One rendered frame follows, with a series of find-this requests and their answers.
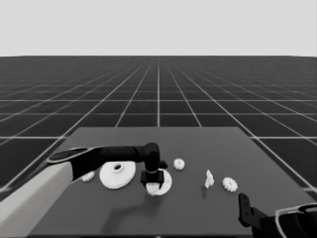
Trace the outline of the medium white toothed gear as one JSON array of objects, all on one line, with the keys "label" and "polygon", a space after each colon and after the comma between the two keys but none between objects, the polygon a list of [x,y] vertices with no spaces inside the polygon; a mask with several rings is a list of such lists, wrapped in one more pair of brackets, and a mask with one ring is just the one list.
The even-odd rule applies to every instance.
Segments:
[{"label": "medium white toothed gear", "polygon": [[233,178],[223,178],[222,185],[229,192],[235,192],[238,189],[238,184]]}]

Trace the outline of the small white T-shaped piece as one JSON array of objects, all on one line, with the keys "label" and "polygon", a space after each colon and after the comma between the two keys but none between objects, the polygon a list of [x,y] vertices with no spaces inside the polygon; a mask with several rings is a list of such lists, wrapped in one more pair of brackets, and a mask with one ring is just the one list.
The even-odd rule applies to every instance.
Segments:
[{"label": "small white T-shaped piece", "polygon": [[214,184],[214,178],[210,171],[206,172],[206,181],[205,181],[205,187],[209,188]]}]

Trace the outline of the large thick white disc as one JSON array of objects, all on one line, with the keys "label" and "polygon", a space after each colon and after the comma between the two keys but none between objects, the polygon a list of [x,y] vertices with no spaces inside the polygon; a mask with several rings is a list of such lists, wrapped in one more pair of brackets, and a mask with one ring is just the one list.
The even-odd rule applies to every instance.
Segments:
[{"label": "large thick white disc", "polygon": [[99,173],[102,184],[109,189],[119,189],[127,185],[135,176],[134,162],[105,163]]}]

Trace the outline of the white round carrier with pins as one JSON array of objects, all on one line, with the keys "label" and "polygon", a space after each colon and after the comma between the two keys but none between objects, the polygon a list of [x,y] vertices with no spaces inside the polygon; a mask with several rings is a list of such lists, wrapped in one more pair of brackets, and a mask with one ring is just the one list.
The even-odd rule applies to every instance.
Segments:
[{"label": "white round carrier with pins", "polygon": [[162,170],[164,175],[164,183],[162,184],[161,189],[158,191],[157,195],[164,195],[166,194],[171,186],[172,186],[172,178],[170,173],[167,170]]}]

